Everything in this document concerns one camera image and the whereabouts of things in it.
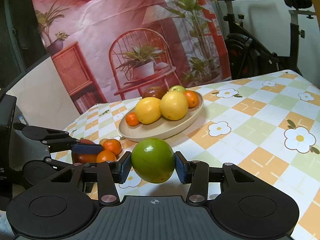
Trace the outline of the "bright red apple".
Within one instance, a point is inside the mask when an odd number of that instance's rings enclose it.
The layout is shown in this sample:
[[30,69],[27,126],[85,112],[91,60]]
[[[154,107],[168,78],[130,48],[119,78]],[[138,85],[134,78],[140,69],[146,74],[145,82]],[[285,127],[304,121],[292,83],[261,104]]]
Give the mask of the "bright red apple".
[[[95,144],[93,141],[88,139],[80,139],[81,143]],[[76,154],[72,152],[73,163],[96,163],[96,157],[98,154]]]

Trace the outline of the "orange tangerine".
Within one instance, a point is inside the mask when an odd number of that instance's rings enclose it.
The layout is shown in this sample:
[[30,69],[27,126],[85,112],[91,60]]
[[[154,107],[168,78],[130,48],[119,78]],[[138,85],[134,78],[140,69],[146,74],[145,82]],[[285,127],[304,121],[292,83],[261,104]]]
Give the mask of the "orange tangerine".
[[102,163],[106,161],[117,161],[116,156],[109,150],[101,151],[96,157],[96,163]]
[[187,98],[187,102],[188,102],[188,107],[189,108],[194,108],[199,104],[199,98],[198,98],[197,94],[194,91],[186,90],[184,92],[184,95]]
[[106,139],[102,146],[105,150],[112,152],[115,156],[118,156],[122,152],[122,146],[119,140],[117,139]]
[[137,126],[140,124],[135,112],[127,113],[127,115],[125,116],[125,121],[129,126]]

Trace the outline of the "yellow lemon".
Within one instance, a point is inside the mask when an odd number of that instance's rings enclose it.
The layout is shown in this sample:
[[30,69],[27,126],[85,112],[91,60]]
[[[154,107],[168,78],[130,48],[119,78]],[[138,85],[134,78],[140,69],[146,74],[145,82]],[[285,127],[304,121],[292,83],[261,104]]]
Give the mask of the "yellow lemon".
[[160,101],[161,114],[172,121],[182,119],[188,112],[186,96],[179,91],[167,92]]
[[141,99],[135,106],[137,120],[145,125],[156,122],[162,116],[160,101],[160,99],[154,97]]

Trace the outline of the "small green apple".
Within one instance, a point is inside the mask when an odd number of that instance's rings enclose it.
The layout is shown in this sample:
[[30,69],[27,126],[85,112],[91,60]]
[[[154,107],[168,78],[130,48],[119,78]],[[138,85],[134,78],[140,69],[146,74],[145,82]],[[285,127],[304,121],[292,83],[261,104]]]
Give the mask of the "small green apple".
[[183,86],[180,86],[180,85],[175,85],[175,86],[172,86],[170,89],[169,89],[170,92],[172,91],[178,91],[178,92],[181,92],[181,93],[184,93],[186,91],[186,89],[183,87]]

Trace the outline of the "dark red apple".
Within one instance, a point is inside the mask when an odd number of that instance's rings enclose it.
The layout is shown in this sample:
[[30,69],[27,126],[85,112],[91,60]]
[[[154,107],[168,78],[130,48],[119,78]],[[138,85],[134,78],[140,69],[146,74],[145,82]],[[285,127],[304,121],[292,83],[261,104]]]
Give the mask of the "dark red apple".
[[154,97],[161,99],[167,93],[167,90],[161,86],[150,87],[144,90],[142,94],[142,98]]

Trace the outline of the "beige round plate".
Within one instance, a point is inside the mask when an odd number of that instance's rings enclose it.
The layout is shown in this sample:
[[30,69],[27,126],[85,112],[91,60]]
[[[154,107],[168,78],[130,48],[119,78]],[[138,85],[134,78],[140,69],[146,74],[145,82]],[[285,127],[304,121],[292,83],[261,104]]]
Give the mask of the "beige round plate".
[[198,92],[195,92],[195,94],[198,96],[199,104],[196,107],[189,109],[186,116],[177,121],[172,121],[166,119],[165,117],[161,117],[156,122],[153,122],[149,125],[139,124],[137,126],[129,126],[126,123],[125,118],[135,109],[133,108],[129,110],[129,112],[121,119],[119,123],[119,134],[131,141],[140,142],[146,138],[167,139],[182,132],[196,121],[203,109],[203,96]]

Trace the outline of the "checkered floral tablecloth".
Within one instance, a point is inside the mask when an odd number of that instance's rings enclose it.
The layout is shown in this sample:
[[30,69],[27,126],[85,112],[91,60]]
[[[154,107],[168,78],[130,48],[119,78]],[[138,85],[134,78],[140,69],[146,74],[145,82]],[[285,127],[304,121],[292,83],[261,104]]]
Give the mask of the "checkered floral tablecloth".
[[167,142],[188,160],[231,162],[299,206],[294,239],[319,239],[319,89],[290,70],[195,87],[196,121]]

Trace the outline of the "dark window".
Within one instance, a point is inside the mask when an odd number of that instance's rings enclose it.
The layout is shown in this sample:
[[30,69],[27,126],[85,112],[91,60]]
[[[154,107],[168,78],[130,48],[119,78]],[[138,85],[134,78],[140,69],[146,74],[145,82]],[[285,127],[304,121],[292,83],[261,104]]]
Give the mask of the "dark window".
[[48,57],[32,0],[1,0],[1,89],[10,89]]

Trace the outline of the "pink printed backdrop cloth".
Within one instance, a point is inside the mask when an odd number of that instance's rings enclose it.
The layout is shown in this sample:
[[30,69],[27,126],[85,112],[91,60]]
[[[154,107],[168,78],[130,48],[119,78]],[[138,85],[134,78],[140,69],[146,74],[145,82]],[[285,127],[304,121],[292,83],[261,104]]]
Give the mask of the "pink printed backdrop cloth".
[[41,35],[79,113],[149,87],[231,78],[210,0],[32,0]]

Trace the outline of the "black exercise bike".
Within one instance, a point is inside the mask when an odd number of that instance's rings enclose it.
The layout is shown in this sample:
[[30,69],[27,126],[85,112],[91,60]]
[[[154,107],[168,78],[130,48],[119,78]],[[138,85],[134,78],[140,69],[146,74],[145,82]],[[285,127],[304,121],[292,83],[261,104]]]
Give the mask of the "black exercise bike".
[[212,0],[228,28],[225,45],[232,79],[289,69],[302,74],[307,54],[302,26],[313,19],[312,0]]

